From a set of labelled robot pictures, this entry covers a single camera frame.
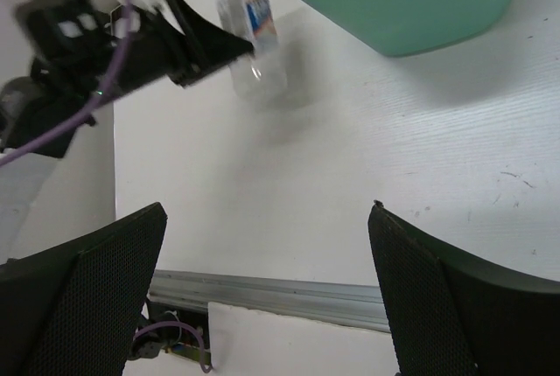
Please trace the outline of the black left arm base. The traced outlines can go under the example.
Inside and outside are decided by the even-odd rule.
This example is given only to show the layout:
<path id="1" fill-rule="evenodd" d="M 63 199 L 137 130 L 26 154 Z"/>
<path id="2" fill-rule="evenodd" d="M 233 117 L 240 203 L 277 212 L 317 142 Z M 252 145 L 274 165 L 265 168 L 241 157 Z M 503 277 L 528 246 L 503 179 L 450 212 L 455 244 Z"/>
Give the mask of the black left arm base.
<path id="1" fill-rule="evenodd" d="M 145 299 L 128 361 L 155 359 L 161 352 L 199 364 L 203 373 L 213 370 L 208 313 Z"/>

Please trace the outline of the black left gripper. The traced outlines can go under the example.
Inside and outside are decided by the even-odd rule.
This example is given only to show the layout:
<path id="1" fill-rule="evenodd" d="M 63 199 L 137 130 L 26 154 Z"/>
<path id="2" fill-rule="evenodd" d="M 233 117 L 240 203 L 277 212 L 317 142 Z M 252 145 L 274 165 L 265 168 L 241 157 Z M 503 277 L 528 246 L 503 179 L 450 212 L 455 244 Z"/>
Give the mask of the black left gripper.
<path id="1" fill-rule="evenodd" d="M 134 8 L 141 26 L 118 39 L 92 0 L 29 0 L 15 20 L 34 51 L 30 72 L 15 80 L 18 101 L 107 101 L 169 77 L 187 87 L 252 55 L 244 38 L 204 19 L 185 0 L 165 0 L 181 32 L 160 10 Z"/>

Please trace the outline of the clear bottle white label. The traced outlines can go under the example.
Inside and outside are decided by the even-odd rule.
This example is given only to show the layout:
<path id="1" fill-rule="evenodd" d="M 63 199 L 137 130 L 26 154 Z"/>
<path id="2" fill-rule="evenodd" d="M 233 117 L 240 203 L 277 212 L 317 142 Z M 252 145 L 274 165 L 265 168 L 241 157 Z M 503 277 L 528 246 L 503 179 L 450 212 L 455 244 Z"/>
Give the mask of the clear bottle white label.
<path id="1" fill-rule="evenodd" d="M 225 31 L 254 47 L 230 66 L 235 92 L 258 101 L 283 94 L 287 74 L 270 0 L 217 0 L 217 11 Z"/>

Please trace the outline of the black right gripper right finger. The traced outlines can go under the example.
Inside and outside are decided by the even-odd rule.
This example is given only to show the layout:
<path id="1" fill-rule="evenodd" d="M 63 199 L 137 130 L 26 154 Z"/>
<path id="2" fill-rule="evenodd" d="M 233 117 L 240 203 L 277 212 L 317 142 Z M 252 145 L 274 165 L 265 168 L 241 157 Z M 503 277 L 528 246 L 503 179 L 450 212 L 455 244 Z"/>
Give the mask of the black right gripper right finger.
<path id="1" fill-rule="evenodd" d="M 559 284 L 484 260 L 374 203 L 368 234 L 401 375 L 557 375 Z"/>

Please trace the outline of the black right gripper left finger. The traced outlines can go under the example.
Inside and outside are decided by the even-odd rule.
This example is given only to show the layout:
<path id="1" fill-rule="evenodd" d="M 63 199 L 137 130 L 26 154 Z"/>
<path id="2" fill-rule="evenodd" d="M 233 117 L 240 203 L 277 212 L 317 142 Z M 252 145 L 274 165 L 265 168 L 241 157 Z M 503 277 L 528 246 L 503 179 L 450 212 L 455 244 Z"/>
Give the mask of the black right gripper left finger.
<path id="1" fill-rule="evenodd" d="M 159 203 L 1 267 L 3 375 L 120 375 L 165 236 Z"/>

